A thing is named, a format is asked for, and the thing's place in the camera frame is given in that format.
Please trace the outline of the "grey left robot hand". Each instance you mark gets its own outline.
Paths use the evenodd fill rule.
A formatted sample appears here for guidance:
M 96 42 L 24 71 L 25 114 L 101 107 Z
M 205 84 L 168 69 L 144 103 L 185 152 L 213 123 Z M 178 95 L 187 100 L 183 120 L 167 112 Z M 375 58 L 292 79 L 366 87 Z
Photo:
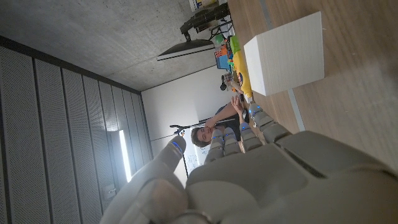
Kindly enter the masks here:
M 242 143 L 215 131 L 185 184 L 175 169 L 186 148 L 174 137 L 115 196 L 102 223 L 396 223 L 397 173 L 322 134 L 290 133 L 253 103 Z

